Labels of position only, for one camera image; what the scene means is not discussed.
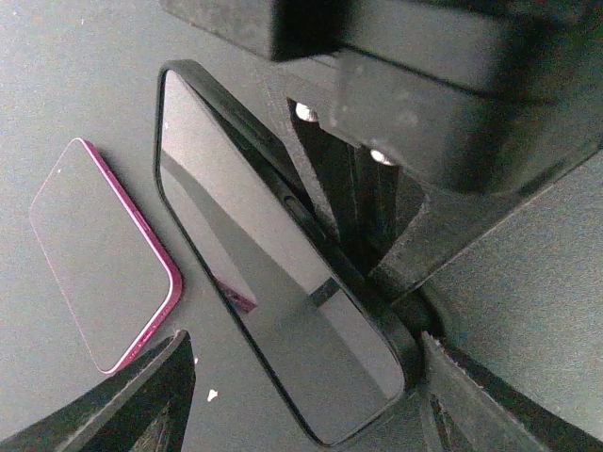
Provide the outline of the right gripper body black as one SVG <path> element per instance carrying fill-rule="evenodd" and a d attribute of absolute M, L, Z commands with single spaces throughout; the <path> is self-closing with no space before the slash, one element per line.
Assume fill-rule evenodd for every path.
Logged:
<path fill-rule="evenodd" d="M 533 190 L 602 140 L 598 1 L 165 1 L 275 62 L 333 55 L 329 123 L 417 180 Z"/>

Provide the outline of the bare magenta phone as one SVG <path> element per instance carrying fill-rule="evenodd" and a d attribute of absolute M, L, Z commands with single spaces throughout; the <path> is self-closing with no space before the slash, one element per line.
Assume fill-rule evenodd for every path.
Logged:
<path fill-rule="evenodd" d="M 29 220 L 96 368 L 133 362 L 178 303 L 183 278 L 107 162 L 72 139 Z"/>

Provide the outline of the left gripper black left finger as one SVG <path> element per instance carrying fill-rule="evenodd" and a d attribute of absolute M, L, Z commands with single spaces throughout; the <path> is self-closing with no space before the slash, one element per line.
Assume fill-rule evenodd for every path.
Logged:
<path fill-rule="evenodd" d="M 180 451 L 195 380 L 190 336 L 178 331 L 1 449 Z"/>

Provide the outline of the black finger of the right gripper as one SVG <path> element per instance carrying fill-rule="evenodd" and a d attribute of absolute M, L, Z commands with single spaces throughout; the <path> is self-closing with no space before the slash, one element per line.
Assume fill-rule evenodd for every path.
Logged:
<path fill-rule="evenodd" d="M 265 61 L 253 69 L 274 133 L 293 165 L 287 178 L 306 197 L 319 225 L 386 299 L 426 300 L 417 286 L 402 284 L 386 260 L 423 214 L 425 193 L 400 168 L 376 162 L 333 121 L 348 79 L 344 71 L 334 70 L 334 83 L 326 89 L 298 69 Z"/>

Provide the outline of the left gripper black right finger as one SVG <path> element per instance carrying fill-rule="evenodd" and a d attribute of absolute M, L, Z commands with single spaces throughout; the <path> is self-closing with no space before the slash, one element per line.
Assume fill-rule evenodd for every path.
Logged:
<path fill-rule="evenodd" d="M 448 419 L 472 451 L 559 451 L 559 432 L 545 417 L 521 418 L 506 409 L 451 358 L 429 332 L 420 335 L 424 380 L 420 419 L 428 451 L 450 451 Z"/>

